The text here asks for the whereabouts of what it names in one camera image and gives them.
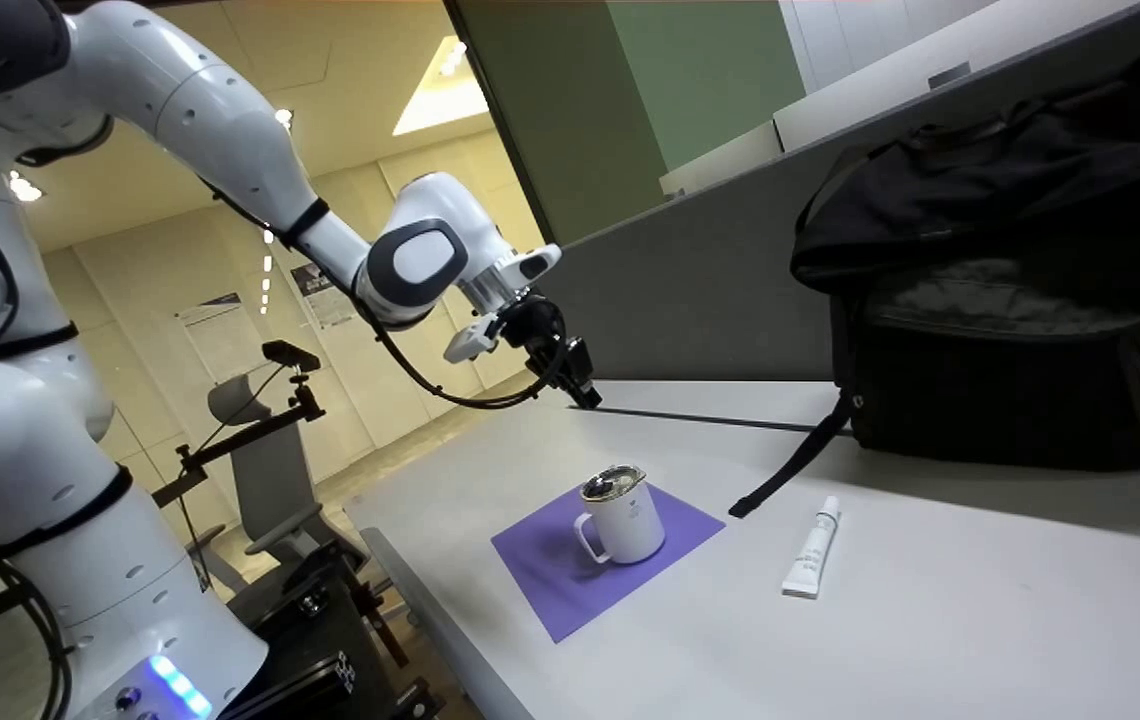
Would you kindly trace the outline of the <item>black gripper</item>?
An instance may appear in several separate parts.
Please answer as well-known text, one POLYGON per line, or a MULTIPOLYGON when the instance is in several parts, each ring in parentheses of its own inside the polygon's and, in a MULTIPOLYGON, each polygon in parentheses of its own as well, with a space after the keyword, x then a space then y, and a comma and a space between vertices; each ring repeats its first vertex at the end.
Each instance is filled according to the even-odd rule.
POLYGON ((500 311, 500 336, 523 352, 523 365, 550 390, 577 394, 579 408, 599 408, 586 382, 586 349, 566 333, 563 311, 546 298, 523 298, 500 311))

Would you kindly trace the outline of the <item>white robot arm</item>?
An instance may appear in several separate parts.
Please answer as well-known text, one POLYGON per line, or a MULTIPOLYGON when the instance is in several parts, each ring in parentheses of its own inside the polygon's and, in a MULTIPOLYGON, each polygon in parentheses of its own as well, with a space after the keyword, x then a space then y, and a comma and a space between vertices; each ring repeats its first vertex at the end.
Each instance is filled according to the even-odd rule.
POLYGON ((441 298, 472 306, 453 352, 523 352, 543 390, 586 404, 586 349, 537 282, 550 250, 500 233, 442 176, 401 189, 361 238, 302 171, 271 102, 139 0, 0 0, 0 574, 27 593, 51 659, 38 720, 224 720, 271 649, 199 579, 130 467, 109 452, 116 404, 13 191, 116 129, 160 146, 250 250, 275 239, 375 333, 420 326, 441 298))

